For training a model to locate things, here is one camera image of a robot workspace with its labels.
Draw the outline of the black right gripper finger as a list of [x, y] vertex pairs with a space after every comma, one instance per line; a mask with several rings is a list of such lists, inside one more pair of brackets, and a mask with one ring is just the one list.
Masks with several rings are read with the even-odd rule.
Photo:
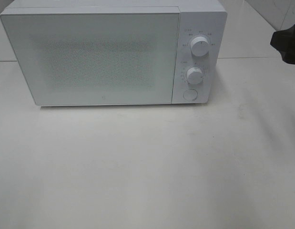
[[275, 31], [270, 45], [281, 54], [283, 62], [295, 65], [295, 24], [289, 29]]

